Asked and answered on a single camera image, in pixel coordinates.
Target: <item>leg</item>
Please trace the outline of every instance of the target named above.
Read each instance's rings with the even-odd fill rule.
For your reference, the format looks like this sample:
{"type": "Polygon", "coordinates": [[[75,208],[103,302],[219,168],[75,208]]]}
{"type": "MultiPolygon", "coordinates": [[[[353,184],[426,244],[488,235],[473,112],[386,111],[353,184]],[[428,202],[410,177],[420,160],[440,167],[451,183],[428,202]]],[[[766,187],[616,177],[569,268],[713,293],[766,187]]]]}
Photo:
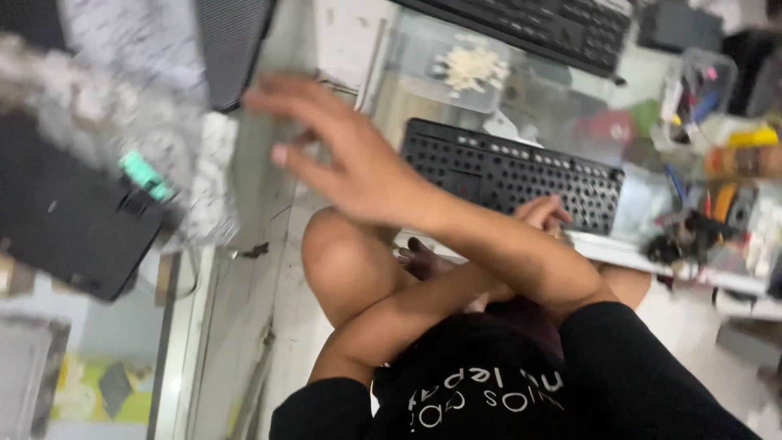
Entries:
{"type": "Polygon", "coordinates": [[[651,274],[608,263],[592,261],[614,295],[628,307],[637,309],[651,286],[651,274]]]}
{"type": "Polygon", "coordinates": [[[391,253],[395,235],[356,225],[332,207],[310,220],[302,242],[304,272],[334,327],[415,282],[391,253]]]}

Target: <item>glass table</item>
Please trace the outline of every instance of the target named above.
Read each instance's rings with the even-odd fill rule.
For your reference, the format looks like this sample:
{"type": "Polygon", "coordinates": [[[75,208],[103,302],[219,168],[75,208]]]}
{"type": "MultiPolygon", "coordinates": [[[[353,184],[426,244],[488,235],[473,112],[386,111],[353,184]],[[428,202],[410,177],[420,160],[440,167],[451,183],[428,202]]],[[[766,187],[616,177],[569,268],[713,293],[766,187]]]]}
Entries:
{"type": "MultiPolygon", "coordinates": [[[[676,158],[661,157],[650,131],[657,120],[665,76],[679,57],[636,46],[635,27],[617,70],[626,84],[615,85],[488,39],[484,44],[500,60],[508,60],[510,74],[496,104],[491,99],[489,104],[485,99],[466,103],[439,90],[441,81],[427,82],[421,75],[422,65],[442,51],[436,46],[448,45],[457,34],[472,32],[397,9],[378,47],[361,104],[392,145],[401,147],[407,120],[418,117],[506,139],[533,140],[546,149],[621,167],[626,178],[611,232],[607,236],[571,233],[576,250],[593,260],[672,275],[670,267],[648,261],[642,248],[662,231],[654,220],[673,209],[662,163],[676,158]]],[[[749,276],[743,265],[700,273],[685,265],[676,276],[756,294],[764,294],[767,287],[767,280],[749,276]]]]}

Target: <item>tiled floor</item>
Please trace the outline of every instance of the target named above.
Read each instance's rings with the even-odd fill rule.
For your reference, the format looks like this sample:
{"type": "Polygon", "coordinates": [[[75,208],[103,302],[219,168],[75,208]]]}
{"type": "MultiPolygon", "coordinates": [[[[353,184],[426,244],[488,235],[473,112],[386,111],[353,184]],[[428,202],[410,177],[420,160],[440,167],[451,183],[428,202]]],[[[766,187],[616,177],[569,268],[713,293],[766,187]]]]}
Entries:
{"type": "MultiPolygon", "coordinates": [[[[315,211],[327,205],[321,197],[305,189],[299,190],[293,205],[274,299],[278,341],[262,404],[262,439],[268,435],[271,411],[305,385],[317,354],[333,330],[307,286],[300,257],[304,227],[315,211]]],[[[400,234],[398,241],[404,240],[406,237],[400,234]]],[[[442,253],[443,248],[435,251],[442,253]]],[[[685,290],[672,296],[664,287],[653,283],[638,314],[682,364],[740,419],[752,419],[750,412],[762,408],[768,400],[764,388],[755,379],[755,370],[715,346],[723,317],[713,310],[709,291],[685,290]]]]}

